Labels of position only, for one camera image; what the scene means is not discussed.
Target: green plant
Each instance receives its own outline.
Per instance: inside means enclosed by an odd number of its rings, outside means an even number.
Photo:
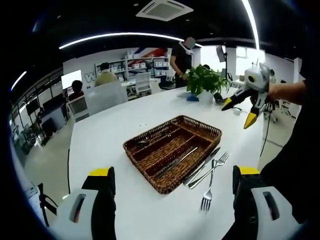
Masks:
[[[215,72],[201,64],[188,70],[184,76],[188,81],[187,92],[191,92],[195,96],[198,96],[203,90],[221,93],[222,88],[226,88],[228,91],[230,87],[230,81],[221,77],[220,72]]]

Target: woven basket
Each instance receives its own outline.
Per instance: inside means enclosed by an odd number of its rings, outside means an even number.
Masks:
[[[180,115],[126,141],[123,148],[149,183],[159,193],[168,194],[216,148],[221,136],[221,130]],[[148,145],[140,147],[140,141],[148,141]],[[156,177],[163,167],[194,147],[198,149],[166,174]]]

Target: robotic hand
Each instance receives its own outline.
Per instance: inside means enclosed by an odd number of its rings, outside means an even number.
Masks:
[[[235,92],[234,95],[227,98],[222,111],[233,108],[236,104],[242,103],[247,97],[253,97],[254,103],[246,118],[244,129],[254,124],[266,108],[268,100],[270,82],[270,69],[263,63],[247,69],[244,72],[244,85]]]

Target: potted plant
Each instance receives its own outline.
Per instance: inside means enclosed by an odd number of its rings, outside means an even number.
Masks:
[[[215,92],[221,93],[222,88],[229,90],[230,81],[221,77],[220,72],[202,66],[191,68],[184,74],[187,78],[187,92],[198,97],[200,102],[211,104]]]

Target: blue object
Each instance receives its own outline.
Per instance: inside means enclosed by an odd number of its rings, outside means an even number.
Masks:
[[[191,95],[191,96],[188,96],[187,98],[186,98],[186,100],[187,101],[190,101],[190,102],[199,102],[199,98],[198,97],[196,97],[195,95]]]

